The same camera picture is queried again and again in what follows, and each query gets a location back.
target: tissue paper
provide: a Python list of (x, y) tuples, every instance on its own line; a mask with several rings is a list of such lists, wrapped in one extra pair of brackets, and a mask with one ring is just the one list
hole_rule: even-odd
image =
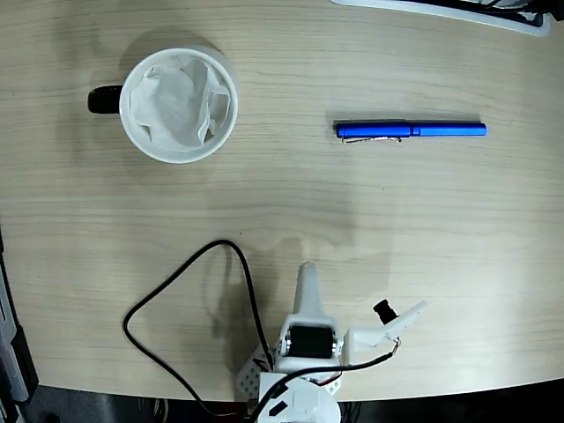
[(174, 56), (147, 70), (131, 91), (130, 112), (149, 130), (154, 145), (183, 152), (221, 128), (230, 101), (223, 78), (208, 63)]

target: white mug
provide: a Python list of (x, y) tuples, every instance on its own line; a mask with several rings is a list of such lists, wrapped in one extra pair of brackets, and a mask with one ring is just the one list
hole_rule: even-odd
[[(154, 145), (151, 142), (149, 131), (133, 121), (130, 113), (130, 93), (153, 65), (159, 63), (165, 57), (183, 55), (193, 56), (215, 69), (226, 83), (231, 95), (231, 102), (226, 120), (217, 133), (193, 150), (173, 152)], [(208, 157), (226, 142), (237, 120), (239, 111), (238, 88), (233, 67), (227, 58), (217, 50), (199, 46), (168, 48), (153, 53), (139, 62), (125, 79), (123, 85), (107, 85), (92, 90), (88, 94), (88, 110), (97, 114), (119, 113), (125, 133), (131, 142), (147, 156), (166, 163), (191, 163)]]

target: blue pen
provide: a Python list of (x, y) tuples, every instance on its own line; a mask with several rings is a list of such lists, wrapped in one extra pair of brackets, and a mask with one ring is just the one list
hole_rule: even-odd
[(442, 121), (337, 122), (335, 131), (344, 144), (381, 139), (400, 142), (408, 137), (483, 137), (487, 134), (482, 122)]

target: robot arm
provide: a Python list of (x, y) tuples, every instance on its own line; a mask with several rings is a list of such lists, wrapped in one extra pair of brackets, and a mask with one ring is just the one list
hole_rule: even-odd
[[(398, 341), (399, 333), (419, 318), (426, 305), (422, 301), (406, 313), (396, 315), (384, 300), (374, 308), (384, 326), (351, 328), (343, 338), (336, 319), (323, 311), (317, 268), (314, 263), (306, 262), (298, 273), (293, 313), (280, 331), (274, 371), (268, 371), (264, 354), (257, 348), (239, 373), (238, 386), (248, 398), (258, 397), (263, 401), (275, 383), (295, 371), (352, 364), (354, 352), (374, 348), (385, 339)], [(335, 375), (338, 376), (335, 372), (308, 374), (285, 383), (267, 399), (258, 423), (339, 423), (340, 410), (333, 394), (340, 381)]]

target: black cable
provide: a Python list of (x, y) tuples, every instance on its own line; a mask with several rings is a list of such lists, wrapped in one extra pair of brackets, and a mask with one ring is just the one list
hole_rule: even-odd
[(353, 370), (362, 370), (364, 368), (369, 368), (372, 366), (376, 366), (378, 364), (383, 363), (386, 360), (391, 359), (397, 351), (397, 348), (401, 345), (399, 340), (394, 341), (396, 345), (394, 349), (387, 354), (381, 355), (380, 357), (376, 357), (370, 361), (365, 361), (364, 363), (360, 364), (351, 364), (348, 366), (324, 366), (324, 367), (311, 367), (311, 368), (303, 368), (302, 370), (298, 370), (296, 372), (290, 373), (289, 375), (284, 376), (282, 379), (278, 379), (264, 394), (263, 398), (258, 402), (256, 405), (256, 409), (249, 417), (249, 423), (254, 423), (258, 421), (258, 416), (263, 411), (266, 404), (272, 399), (272, 397), (278, 392), (282, 386), (286, 383), (290, 382), (292, 379), (296, 377), (310, 375), (312, 373), (335, 373), (335, 372), (351, 372)]
[(196, 393), (194, 388), (190, 386), (190, 384), (180, 375), (176, 370), (170, 367), (163, 359), (157, 356), (155, 353), (149, 351), (145, 346), (143, 346), (139, 341), (137, 341), (133, 335), (131, 335), (129, 324), (131, 317), (137, 313), (139, 309), (141, 309), (144, 305), (146, 305), (150, 300), (155, 298), (161, 292), (163, 292), (168, 286), (170, 286), (180, 275), (186, 271), (199, 257), (205, 254), (210, 249), (218, 247), (219, 245), (227, 245), (230, 247), (239, 257), (241, 260), (241, 265), (243, 271), (245, 273), (245, 279), (247, 281), (247, 288), (249, 289), (249, 299), (250, 299), (250, 306), (253, 310), (253, 317), (255, 319), (256, 331), (258, 332), (258, 338), (260, 339), (261, 346), (264, 350), (264, 355), (268, 360), (270, 368), (273, 368), (272, 356), (268, 348), (268, 344), (266, 342), (266, 338), (264, 337), (263, 326), (261, 324), (260, 316), (258, 315), (258, 308), (256, 306), (256, 298), (255, 298), (255, 290), (253, 289), (253, 280), (250, 276), (249, 264), (247, 263), (247, 259), (243, 255), (241, 249), (237, 247), (232, 241), (229, 240), (216, 240), (210, 242), (209, 244), (200, 248), (194, 255), (192, 255), (182, 266), (180, 266), (171, 276), (169, 276), (163, 283), (153, 289), (148, 295), (146, 295), (140, 302), (138, 302), (130, 311), (127, 312), (125, 317), (123, 318), (123, 333), (127, 339), (144, 355), (149, 357), (151, 360), (156, 362), (159, 366), (164, 368), (169, 374), (171, 374), (180, 384), (186, 388), (186, 390), (194, 397), (194, 399), (202, 406), (202, 408), (211, 416), (213, 417), (225, 417), (225, 416), (232, 416), (238, 414), (236, 412), (228, 413), (228, 414), (216, 414), (208, 410), (205, 406), (204, 401), (202, 398)]

